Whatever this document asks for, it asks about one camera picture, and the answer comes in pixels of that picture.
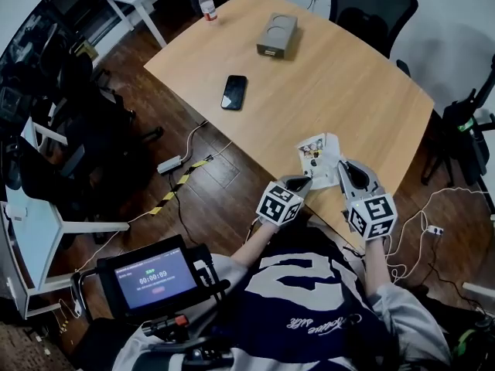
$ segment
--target gray box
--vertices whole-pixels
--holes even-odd
[[[275,58],[286,58],[296,29],[295,16],[274,12],[256,44],[258,53]]]

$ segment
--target plastic bottle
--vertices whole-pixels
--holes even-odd
[[[215,9],[215,3],[213,0],[199,0],[201,11],[204,14],[205,20],[208,22],[215,22],[218,20],[217,10]]]

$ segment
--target black smartphone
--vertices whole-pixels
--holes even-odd
[[[225,110],[240,110],[247,85],[248,79],[246,76],[229,76],[220,106]]]

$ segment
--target person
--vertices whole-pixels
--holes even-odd
[[[214,255],[220,278],[233,288],[213,320],[203,305],[184,313],[197,334],[232,341],[236,371],[448,369],[449,347],[435,319],[391,283],[383,240],[367,241],[365,256],[362,285],[320,229],[263,223],[230,258]],[[208,322],[199,323],[206,314]],[[159,345],[139,330],[114,370],[130,371],[141,353]],[[169,369],[181,369],[180,363],[171,360]]]

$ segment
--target floor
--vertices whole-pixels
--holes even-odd
[[[174,17],[161,15],[167,12],[178,14]],[[164,2],[157,7],[152,17],[167,42],[196,21],[193,13],[188,10],[187,0]],[[141,25],[123,38],[101,64],[111,71],[111,87],[123,96],[126,108],[136,111],[138,130],[146,131],[156,125],[164,128],[163,137],[150,146],[155,164],[178,154],[183,155],[187,135],[196,126],[195,121],[170,91],[143,68],[158,51],[156,41],[146,27]],[[228,139],[210,125],[199,129],[193,137],[193,157],[186,166],[175,172],[175,180],[192,163],[220,151],[228,142]],[[393,248],[397,246],[403,222],[425,205],[432,192],[444,188],[447,183],[444,168],[434,176],[429,186],[420,183],[425,159],[426,147],[421,144],[394,196],[399,221],[393,235]],[[456,163],[454,175],[456,184],[466,187]],[[242,244],[254,219],[261,194],[270,180],[271,176],[235,145],[231,145],[210,164],[198,168],[179,191],[183,220],[191,237],[198,243],[207,243],[212,253],[232,254]],[[168,180],[154,174],[148,188],[136,192],[123,205],[120,218],[127,221],[152,209],[169,189]],[[441,238],[424,235],[421,261],[414,273],[401,281],[401,284],[415,286],[428,275],[425,284],[430,288],[430,296],[450,305],[468,308],[469,305],[459,298],[451,284],[440,282],[435,273],[428,274],[428,262],[433,258],[432,247],[440,241],[435,265],[441,277],[456,282],[459,287],[462,282],[476,278],[489,253],[493,235],[486,201],[480,194],[442,192],[433,198],[427,215],[430,224],[442,227],[445,232]],[[133,223],[130,231],[119,233],[98,256],[115,256],[122,251],[134,250],[177,233],[182,234],[186,242],[191,244],[188,233],[178,218],[177,201],[173,200],[157,216],[145,216]],[[389,261],[411,268],[418,259],[420,233],[418,216],[405,227],[400,251],[390,257]],[[69,250],[60,250],[57,253],[50,274],[73,271],[98,248],[91,237],[78,237]],[[89,281],[85,285],[85,291],[94,317],[110,317],[97,279]],[[68,293],[61,295],[70,303]],[[61,337],[61,344],[66,352],[73,350],[86,328],[87,323],[82,319],[70,320],[68,331]]]

